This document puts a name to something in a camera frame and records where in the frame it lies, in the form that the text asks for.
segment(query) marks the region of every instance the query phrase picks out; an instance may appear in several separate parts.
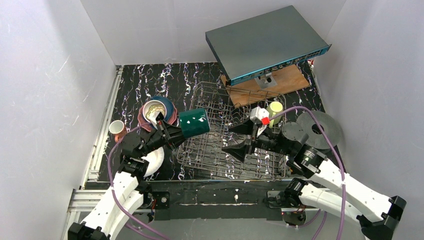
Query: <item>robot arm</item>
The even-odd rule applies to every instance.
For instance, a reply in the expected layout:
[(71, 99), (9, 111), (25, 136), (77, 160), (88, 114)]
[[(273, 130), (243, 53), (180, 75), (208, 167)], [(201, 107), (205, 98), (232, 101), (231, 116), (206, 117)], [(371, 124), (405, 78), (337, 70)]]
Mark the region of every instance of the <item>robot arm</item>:
[[(154, 129), (146, 139), (142, 139), (135, 131), (123, 137), (120, 165), (113, 179), (113, 188), (109, 187), (94, 210), (81, 223), (74, 222), (70, 226), (68, 240), (116, 238), (129, 217), (116, 204), (112, 189), (120, 205), (130, 214), (143, 204), (145, 194), (151, 191), (150, 186), (143, 181), (143, 177), (151, 175), (160, 167), (160, 164), (153, 165), (143, 157), (154, 154), (154, 151), (163, 154), (164, 146), (174, 150), (186, 140), (182, 129), (166, 123), (162, 113), (158, 115), (156, 122), (157, 129)], [(197, 131), (196, 135), (203, 134), (204, 131)]]
[[(267, 112), (264, 111), (266, 110), (257, 107), (252, 110), (248, 120), (231, 127), (229, 131), (248, 135), (248, 137), (244, 142), (223, 147), (222, 150), (242, 162), (246, 154), (252, 154), (255, 148), (287, 155), (289, 159), (287, 165), (294, 174), (321, 184), (334, 192), (334, 194), (317, 192), (318, 188), (311, 184), (298, 185), (300, 181), (294, 179), (295, 182), (292, 182), (280, 196), (282, 198), (280, 203), (282, 204), (285, 200), (294, 199), (298, 205), (320, 207), (339, 216), (341, 207), (337, 208), (337, 206), (341, 206), (342, 186), (345, 184), (346, 205), (348, 206), (347, 212), (345, 209), (347, 219), (350, 221), (357, 220), (362, 233), (371, 240), (392, 239), (393, 233), (401, 220), (406, 201), (399, 196), (388, 197), (373, 191), (347, 173), (344, 182), (342, 182), (340, 169), (322, 152), (306, 145), (308, 135), (299, 124), (295, 122), (286, 123), (277, 134), (270, 129), (262, 130), (264, 126), (261, 119), (268, 116)], [(297, 197), (294, 198), (293, 191), (291, 193), (287, 191), (293, 186), (296, 186), (294, 192), (297, 192)]]

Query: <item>yellow cup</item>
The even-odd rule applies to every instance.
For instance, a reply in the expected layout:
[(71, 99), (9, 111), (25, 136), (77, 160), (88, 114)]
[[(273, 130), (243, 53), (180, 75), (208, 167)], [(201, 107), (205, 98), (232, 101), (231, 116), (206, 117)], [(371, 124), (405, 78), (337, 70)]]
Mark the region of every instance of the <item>yellow cup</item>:
[[(281, 113), (283, 111), (283, 105), (279, 101), (273, 101), (268, 105), (266, 110), (269, 112), (269, 118), (272, 118), (278, 113)], [(278, 124), (280, 120), (281, 120), (281, 116), (271, 120), (269, 122), (269, 127), (272, 128), (274, 124)]]

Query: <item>dark green cup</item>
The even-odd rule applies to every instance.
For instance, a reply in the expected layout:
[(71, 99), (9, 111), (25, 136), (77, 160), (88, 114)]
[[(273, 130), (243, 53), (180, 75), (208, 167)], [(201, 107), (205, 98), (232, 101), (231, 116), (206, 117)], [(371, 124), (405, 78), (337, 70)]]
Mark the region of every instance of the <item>dark green cup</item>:
[(208, 133), (211, 130), (208, 115), (204, 108), (180, 112), (179, 126), (181, 127), (182, 135), (186, 139)]

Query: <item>red cap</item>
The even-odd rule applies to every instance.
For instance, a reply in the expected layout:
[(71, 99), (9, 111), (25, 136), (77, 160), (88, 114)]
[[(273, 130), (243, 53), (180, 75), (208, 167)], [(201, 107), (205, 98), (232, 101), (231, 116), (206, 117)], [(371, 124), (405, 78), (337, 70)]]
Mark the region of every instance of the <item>red cap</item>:
[(264, 117), (264, 118), (262, 118), (262, 124), (263, 124), (263, 125), (268, 125), (268, 124), (270, 124), (270, 119), (269, 119), (268, 117)]

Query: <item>dish rack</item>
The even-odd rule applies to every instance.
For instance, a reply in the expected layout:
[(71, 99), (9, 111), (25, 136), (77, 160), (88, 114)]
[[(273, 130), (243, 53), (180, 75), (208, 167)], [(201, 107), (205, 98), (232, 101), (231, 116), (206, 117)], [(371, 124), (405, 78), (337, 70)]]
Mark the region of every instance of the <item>dish rack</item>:
[[(246, 95), (248, 103), (255, 99), (264, 99), (256, 103), (241, 106), (232, 102), (228, 91)], [(210, 123), (210, 132), (191, 137), (177, 151), (177, 160), (183, 167), (199, 169), (199, 174), (211, 179), (230, 180), (268, 180), (277, 181), (286, 176), (288, 168), (286, 156), (274, 152), (255, 149), (247, 155), (244, 162), (233, 158), (221, 150), (221, 147), (241, 143), (246, 136), (229, 132), (228, 128), (249, 118), (250, 112), (257, 106), (266, 108), (269, 103), (279, 101), (286, 109), (285, 97), (277, 92), (264, 90), (251, 91), (239, 88), (225, 88), (223, 84), (200, 82), (195, 86), (190, 109), (204, 108)], [(286, 116), (272, 130), (277, 133), (286, 122)]]

